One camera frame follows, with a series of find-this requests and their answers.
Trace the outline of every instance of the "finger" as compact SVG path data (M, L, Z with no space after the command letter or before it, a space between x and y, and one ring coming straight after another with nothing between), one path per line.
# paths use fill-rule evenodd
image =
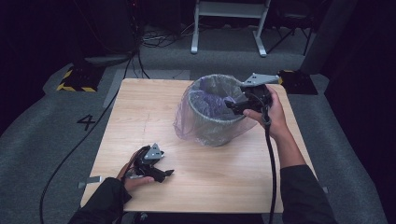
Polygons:
M154 178L151 176L144 176L141 178L133 179L132 181L134 181L134 185L138 187L141 185L145 185L145 184L154 182Z
M248 118L255 119L257 121L262 120L262 114L251 109L245 109L244 115Z
M117 175L117 179L121 179L122 176L125 174L126 170L128 169L129 163L125 163L125 165L120 170L119 174Z
M270 86L265 85L268 89L268 91L271 93L271 98L273 99L273 103L279 102L279 96L277 95L277 92Z

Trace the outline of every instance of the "hand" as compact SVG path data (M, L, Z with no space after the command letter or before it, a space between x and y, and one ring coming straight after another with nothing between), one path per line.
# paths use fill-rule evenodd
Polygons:
M128 170L128 169L130 169L130 167L128 167L128 165L129 165L129 162L128 163L126 163L123 167L122 167L122 169L120 170L120 173L117 175L117 179L118 180L121 180L122 179L122 176L125 174L125 172ZM130 178L125 178L125 183L124 183L124 187L125 187L125 189L127 190L127 191L132 191L132 190L134 190L134 189L136 189L137 187L139 187L139 186L142 186L142 185L145 185L145 184L148 184L148 183L151 183L151 182L154 182L154 178L153 177L151 177L151 176L144 176L144 177L141 177L141 178L137 178L137 179L130 179Z
M270 135L273 138L277 138L283 132L287 131L288 125L286 123L285 112L283 111L283 106L279 101L279 96L276 91L271 87L267 86L268 91L271 93L271 97L273 100L272 106L268 111L268 116L271 118L271 128ZM257 120L262 127L264 124L262 123L262 114L258 113L251 109L244 110L244 115L248 118Z

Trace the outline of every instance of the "black cable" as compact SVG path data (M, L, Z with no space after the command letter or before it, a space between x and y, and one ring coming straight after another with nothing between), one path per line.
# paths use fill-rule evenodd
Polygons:
M145 72L145 69L143 68L142 60L140 59L140 50L137 51L137 58L139 60L140 69L142 70L142 77L144 74L148 79L150 79L149 75Z
M98 63L93 63L93 62L88 62L90 64L92 64L94 67L108 67L108 66L113 66L116 64L120 64L120 63L124 63L126 61L129 60L130 57L133 57L134 53L131 51L118 51L115 49L111 49L108 46L106 46L103 41L98 37L98 35L96 34L96 32L93 30L91 24L88 22L87 17L84 15L84 13L82 12L81 8L79 7L78 3L76 2L76 0L73 0L76 8L78 9L79 14L81 15L81 17L83 18L83 20L85 21L85 23L88 25L88 27L90 28L93 36L95 37L95 39L102 45L102 47L104 49L107 49L109 52L112 53L118 53L118 54L125 54L125 57L122 59L116 59L116 60L111 60L111 61L106 61L106 62L98 62Z
M147 43L149 40L158 40L157 44ZM169 45L174 44L177 41L177 38L174 35L156 35L154 37L143 38L143 46L147 48L165 48Z
M131 62L132 57L129 59L128 63L126 64L125 67L125 72L123 79L126 77L126 72L128 70L129 63ZM114 94L113 98L111 99L110 103L108 103L107 107L105 110L102 112L101 116L99 119L93 124L92 128L82 137L82 139L70 150L70 152L64 157L64 159L61 161L61 163L56 167L55 171L52 173L50 176L49 180L47 181L46 186L43 189L43 192L41 193L41 198L40 198L40 205L39 205L39 214L40 214L40 223L44 224L44 217L43 217L43 206L44 206L44 198L46 196L47 189L50 185L50 182L52 181L53 177L58 173L58 171L61 169L62 165L64 165L64 162L73 154L74 151L85 141L85 139L91 134L91 132L95 129L95 127L98 125L98 123L101 121L107 110L110 108L110 106L113 104L113 101L116 99L117 95L119 94L120 89L117 90L116 94Z
M132 61L131 65L132 65L132 68L133 68L133 70L134 70L134 61ZM136 76L136 78L139 78L139 76L137 75L137 73L136 73L135 70L134 70L134 75Z
M140 148L139 150L136 151L136 153L132 156L131 160L128 162L128 165L127 165L127 168L125 169L125 172L122 174L121 185L120 185L120 215L119 215L119 218L116 221L116 224L121 224L122 218L126 214L126 212L123 211L124 201L123 201L123 197L122 197L122 192L123 192L122 188L124 188L126 174L131 169L131 167L134 164L134 161L136 160L136 158L138 158L143 151L144 151L143 148Z
M252 94L250 92L244 92L244 94L255 97L262 104L262 122L264 122L265 140L267 142L268 152L270 154L271 169L272 169L272 176L273 176L273 195L272 195L272 201L271 201L270 218L268 221L269 224L272 224L273 217L274 217L274 211L275 211L275 204L276 204L276 164L275 164L274 150L272 148L271 138L270 138L271 119L268 116L269 105L266 105L255 94Z
M271 201L270 219L268 221L269 224L272 224L274 218L275 204L276 204L276 164L275 164L274 150L272 148L271 138L270 138L270 125L265 125L264 129L265 129L265 139L267 141L268 151L270 153L271 169L273 175L273 195Z

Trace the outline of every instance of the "cable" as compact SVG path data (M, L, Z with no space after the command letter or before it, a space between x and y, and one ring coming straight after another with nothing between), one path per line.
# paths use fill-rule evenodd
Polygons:
M133 70L134 70L134 61L132 61L131 65L132 65L132 68L133 68ZM139 78L139 76L137 75L137 73L136 73L135 70L134 70L134 75L136 76L136 78Z
M165 34L165 35L159 35L158 33L160 31L147 31L144 35L143 35L143 46L147 47L147 48L165 48L169 45L174 44L176 41L183 39L184 37L188 36L188 35L192 35L193 32L184 35L184 32L188 31L189 28L191 28L194 25L194 22L190 25L188 25L187 27L185 27L181 32L180 32L180 36L176 36L173 34ZM158 39L158 42L156 44L152 44L152 43L148 43L148 41L152 41L152 40L156 40ZM164 43L164 41L170 41L170 43L162 45L162 43Z
M125 67L125 72L123 79L126 77L126 72L128 70L129 63L131 62L132 58L128 61ZM64 162L73 154L74 151L84 142L84 140L91 134L91 132L95 129L95 127L98 125L98 123L101 121L107 110L110 108L110 106L113 104L113 101L116 99L117 95L119 94L120 89L117 90L116 94L114 94L113 98L111 99L110 103L108 103L107 107L105 110L102 112L101 116L99 119L93 124L92 128L82 137L82 139L70 150L70 152L64 157L64 159L61 161L61 163L56 167L55 171L52 173L50 176L49 180L47 181L46 186L43 189L43 192L41 193L41 198L40 198L40 205L39 205L39 215L40 215L40 223L44 224L44 217L43 217L43 206L44 206L44 198L46 196L47 189L50 185L50 182L52 181L53 177L58 173L58 171L61 169L62 165L64 165Z
M81 15L81 17L83 18L83 20L86 22L86 24L88 25L88 27L90 28L93 36L95 37L95 39L102 45L102 47L104 49L107 49L109 52L112 53L118 53L118 54L125 54L125 57L122 59L116 59L116 60L111 60L111 61L105 61L105 62L90 62L88 61L88 63L92 64L94 67L108 67L108 66L113 66L116 64L120 64L120 63L124 63L126 61L128 61L131 57L134 56L134 52L132 51L118 51L115 49L111 49L108 46L106 46L103 41L98 37L98 35L96 34L96 32L93 30L90 22L88 21L87 17L84 15L83 11L81 10L81 8L79 7L78 3L76 2L76 0L73 0L74 4L76 5L76 8L78 9L79 14Z
M120 215L116 221L116 224L121 224L122 222L122 218L123 216L126 214L126 212L123 211L123 206L124 206L124 201L123 201L123 197L122 197L122 193L123 193L123 186L125 184L125 176L128 173L128 171L130 171L132 169L132 165L134 164L134 161L136 160L136 158L138 156L140 156L140 154L143 152L143 148L140 148L139 150L137 150L134 155L132 156L131 160L128 162L127 168L125 169L125 172L122 174L121 177L121 185L120 185Z
M271 138L270 138L271 119L268 116L269 105L266 105L255 94L252 94L250 92L244 92L244 94L255 97L262 104L262 122L264 123L265 140L267 142L268 152L270 154L271 169L272 169L272 176L273 176L273 195L272 195L272 201L271 201L270 218L268 221L269 224L272 224L273 218L274 218L275 204L276 204L276 164L275 164L274 150L272 148Z
M149 75L145 72L145 69L143 68L142 60L140 59L140 50L137 51L137 59L139 60L140 69L142 70L142 77L144 74L148 79L150 79Z
M175 79L175 77L180 76L182 73L184 73L185 70L181 70L181 72L179 72L177 75L172 76L172 79Z
M270 139L270 125L265 125L264 129L265 129L265 139L267 141L268 151L270 153L271 169L273 175L273 195L271 201L270 219L268 221L269 224L272 224L274 218L275 204L276 204L276 164L275 164L274 150L272 148L271 139Z

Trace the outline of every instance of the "left hand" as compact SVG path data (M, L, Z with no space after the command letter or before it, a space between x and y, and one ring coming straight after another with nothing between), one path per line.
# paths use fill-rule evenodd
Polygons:
M120 170L120 173L117 175L118 180L121 180L122 176L125 174L125 171L127 171L129 169L128 164L129 164L129 162L126 163ZM125 178L124 187L129 192L129 191L136 189L139 186L142 186L142 185L145 185L145 184L148 184L151 182L154 182L154 178L151 176L144 176L144 177L137 178L137 179Z

